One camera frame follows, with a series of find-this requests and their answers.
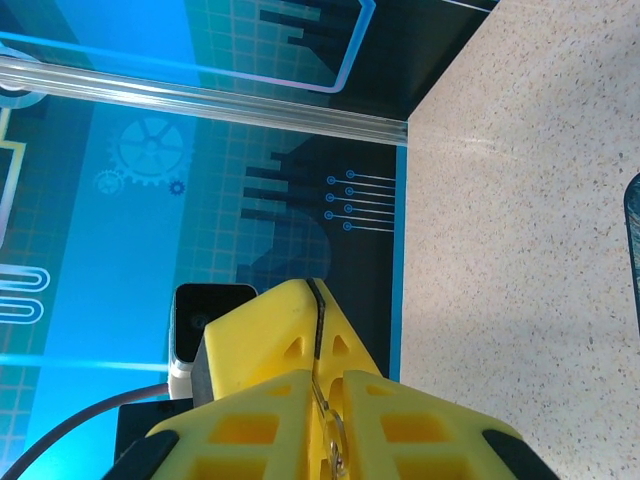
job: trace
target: speckled countertop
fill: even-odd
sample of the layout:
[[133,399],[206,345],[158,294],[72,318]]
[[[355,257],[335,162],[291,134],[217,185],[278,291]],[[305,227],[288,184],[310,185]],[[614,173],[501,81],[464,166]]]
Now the speckled countertop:
[[640,478],[640,2],[502,0],[412,115],[403,383]]

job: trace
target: small gear icon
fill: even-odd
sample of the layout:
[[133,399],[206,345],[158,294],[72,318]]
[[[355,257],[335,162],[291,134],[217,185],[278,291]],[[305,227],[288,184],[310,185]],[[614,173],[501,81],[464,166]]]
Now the small gear icon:
[[171,195],[182,195],[186,188],[184,182],[180,180],[174,180],[169,184],[169,192],[171,192]]
[[100,193],[117,195],[124,188],[124,179],[115,170],[104,170],[96,175],[93,184]]
[[111,161],[134,183],[158,185],[185,169],[191,161],[191,148],[172,122],[147,117],[130,123],[113,140]]

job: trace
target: gray cable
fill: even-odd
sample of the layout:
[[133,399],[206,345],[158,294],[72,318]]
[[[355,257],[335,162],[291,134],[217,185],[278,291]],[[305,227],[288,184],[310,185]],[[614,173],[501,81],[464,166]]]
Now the gray cable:
[[16,462],[9,467],[9,470],[2,476],[0,480],[18,480],[20,475],[35,462],[40,455],[47,451],[51,445],[60,440],[63,436],[87,420],[92,419],[112,408],[119,407],[125,403],[135,402],[144,398],[164,395],[169,391],[166,383],[151,385],[149,387],[138,388],[129,392],[114,395],[113,397],[102,400],[98,403],[79,411],[75,415],[67,418],[65,421],[51,429],[40,440],[34,443],[29,450],[24,452]]

